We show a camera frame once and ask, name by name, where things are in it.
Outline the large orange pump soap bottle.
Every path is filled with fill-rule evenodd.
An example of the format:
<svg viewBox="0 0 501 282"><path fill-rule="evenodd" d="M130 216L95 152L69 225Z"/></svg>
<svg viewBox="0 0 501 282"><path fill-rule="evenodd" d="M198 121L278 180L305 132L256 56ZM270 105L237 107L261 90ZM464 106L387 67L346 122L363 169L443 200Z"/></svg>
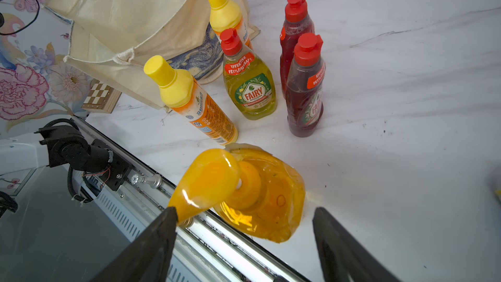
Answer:
<svg viewBox="0 0 501 282"><path fill-rule="evenodd" d="M301 223L306 191L289 164L248 144L202 152L170 198L177 224L208 210L236 230L283 243Z"/></svg>

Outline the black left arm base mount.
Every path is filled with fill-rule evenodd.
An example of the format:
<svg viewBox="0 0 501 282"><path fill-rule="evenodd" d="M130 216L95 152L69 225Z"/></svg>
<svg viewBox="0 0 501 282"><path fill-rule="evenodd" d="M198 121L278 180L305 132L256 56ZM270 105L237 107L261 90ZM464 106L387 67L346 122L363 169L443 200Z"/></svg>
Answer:
<svg viewBox="0 0 501 282"><path fill-rule="evenodd" d="M48 149L49 167L69 165L67 188L74 201L89 204L93 199L77 193L73 186L74 171L82 172L83 183L94 195L107 186L117 191L132 165L99 139L89 143L73 119L56 119L37 131L40 144Z"/></svg>

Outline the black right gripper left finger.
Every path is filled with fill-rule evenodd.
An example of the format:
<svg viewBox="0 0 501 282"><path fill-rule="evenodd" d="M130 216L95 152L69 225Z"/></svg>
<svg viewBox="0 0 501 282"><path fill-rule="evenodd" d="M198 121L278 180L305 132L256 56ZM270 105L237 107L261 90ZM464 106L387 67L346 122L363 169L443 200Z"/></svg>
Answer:
<svg viewBox="0 0 501 282"><path fill-rule="evenodd" d="M166 281L176 241L177 213L167 207L92 281Z"/></svg>

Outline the orange bottle yellow cap front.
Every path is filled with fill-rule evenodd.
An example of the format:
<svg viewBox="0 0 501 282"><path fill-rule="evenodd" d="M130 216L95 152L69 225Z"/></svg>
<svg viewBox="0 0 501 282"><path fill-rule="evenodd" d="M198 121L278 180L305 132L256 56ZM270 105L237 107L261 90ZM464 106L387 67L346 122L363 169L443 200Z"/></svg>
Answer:
<svg viewBox="0 0 501 282"><path fill-rule="evenodd" d="M144 73L159 86L165 106L199 131L222 146L237 141L235 124L189 71L175 69L162 56L153 56L144 65Z"/></svg>

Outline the cream canvas shopping bag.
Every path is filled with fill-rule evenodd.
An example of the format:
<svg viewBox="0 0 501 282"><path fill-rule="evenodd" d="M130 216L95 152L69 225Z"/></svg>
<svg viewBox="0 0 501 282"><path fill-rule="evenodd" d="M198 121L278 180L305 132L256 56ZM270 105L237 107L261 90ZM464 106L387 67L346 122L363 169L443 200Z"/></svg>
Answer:
<svg viewBox="0 0 501 282"><path fill-rule="evenodd" d="M244 16L247 0L236 2ZM156 109L164 108L146 61L163 56L201 84L223 72L223 53L210 26L208 0L48 0L72 21L65 63Z"/></svg>

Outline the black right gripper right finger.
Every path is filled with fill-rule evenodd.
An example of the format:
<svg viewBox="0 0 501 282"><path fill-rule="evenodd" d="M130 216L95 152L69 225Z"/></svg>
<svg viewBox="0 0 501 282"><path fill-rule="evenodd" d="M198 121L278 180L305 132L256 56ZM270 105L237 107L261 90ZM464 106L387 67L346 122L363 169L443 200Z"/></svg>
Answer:
<svg viewBox="0 0 501 282"><path fill-rule="evenodd" d="M323 207L313 230L325 281L398 281Z"/></svg>

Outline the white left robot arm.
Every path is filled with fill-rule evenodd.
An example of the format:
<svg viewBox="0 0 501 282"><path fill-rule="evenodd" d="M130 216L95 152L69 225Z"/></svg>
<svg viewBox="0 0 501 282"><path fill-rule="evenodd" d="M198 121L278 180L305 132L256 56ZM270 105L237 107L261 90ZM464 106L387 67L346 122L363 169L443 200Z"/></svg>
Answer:
<svg viewBox="0 0 501 282"><path fill-rule="evenodd" d="M40 2L35 0L37 12ZM1 140L1 174L31 170L49 165L50 153L40 133L27 133Z"/></svg>

